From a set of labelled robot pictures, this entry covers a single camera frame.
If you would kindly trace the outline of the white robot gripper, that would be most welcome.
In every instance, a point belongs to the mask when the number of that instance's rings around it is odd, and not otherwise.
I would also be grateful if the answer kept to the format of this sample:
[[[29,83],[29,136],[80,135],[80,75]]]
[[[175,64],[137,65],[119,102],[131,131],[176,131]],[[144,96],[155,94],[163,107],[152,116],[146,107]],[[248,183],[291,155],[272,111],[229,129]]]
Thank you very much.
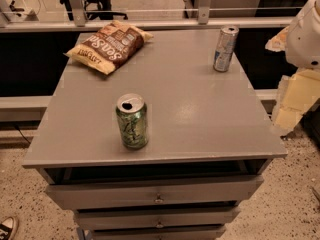
[[[265,48],[286,49],[286,60],[299,67],[291,77],[281,78],[272,111],[273,132],[285,136],[320,99],[320,0],[308,0],[289,27],[269,39]]]

